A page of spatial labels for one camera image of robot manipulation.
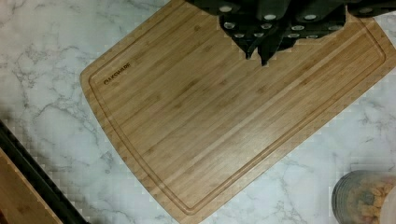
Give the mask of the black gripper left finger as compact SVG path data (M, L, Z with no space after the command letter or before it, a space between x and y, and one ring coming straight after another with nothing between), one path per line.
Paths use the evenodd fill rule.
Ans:
M223 13L219 25L244 53L247 60L257 51L270 60L282 42L282 20L275 14L257 17L249 12Z

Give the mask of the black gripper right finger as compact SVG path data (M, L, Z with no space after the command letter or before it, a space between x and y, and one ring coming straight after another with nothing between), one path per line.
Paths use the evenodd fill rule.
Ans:
M346 23L345 14L330 14L323 20L314 22L283 22L267 35L258 45L262 66L278 52L290 49L298 39L318 39L342 29Z

